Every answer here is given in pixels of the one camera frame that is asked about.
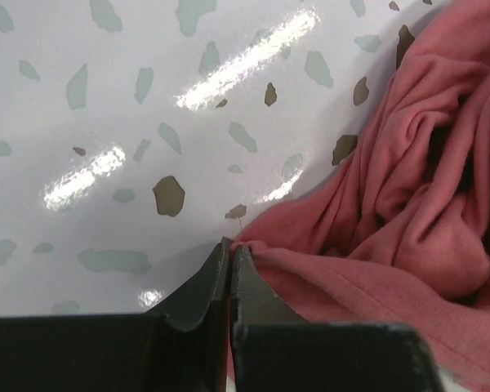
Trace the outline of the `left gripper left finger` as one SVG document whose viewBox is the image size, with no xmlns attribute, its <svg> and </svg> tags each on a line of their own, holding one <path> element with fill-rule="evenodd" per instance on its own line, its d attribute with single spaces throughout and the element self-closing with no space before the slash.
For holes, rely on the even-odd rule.
<svg viewBox="0 0 490 392">
<path fill-rule="evenodd" d="M 148 391 L 225 391 L 229 337 L 230 240 L 148 313 L 155 317 Z"/>
</svg>

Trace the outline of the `pink t shirt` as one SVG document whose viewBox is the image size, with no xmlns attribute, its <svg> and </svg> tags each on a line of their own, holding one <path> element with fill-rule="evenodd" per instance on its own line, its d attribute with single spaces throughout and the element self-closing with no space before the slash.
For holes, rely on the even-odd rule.
<svg viewBox="0 0 490 392">
<path fill-rule="evenodd" d="M 334 177 L 234 244 L 304 318 L 409 324 L 490 391 L 490 1 L 442 10 Z"/>
</svg>

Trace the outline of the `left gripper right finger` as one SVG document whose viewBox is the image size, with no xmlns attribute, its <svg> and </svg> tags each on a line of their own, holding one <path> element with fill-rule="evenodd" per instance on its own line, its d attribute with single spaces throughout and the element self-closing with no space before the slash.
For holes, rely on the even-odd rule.
<svg viewBox="0 0 490 392">
<path fill-rule="evenodd" d="M 238 391 L 439 391 L 430 349 L 400 323 L 311 323 L 233 259 L 230 341 Z"/>
</svg>

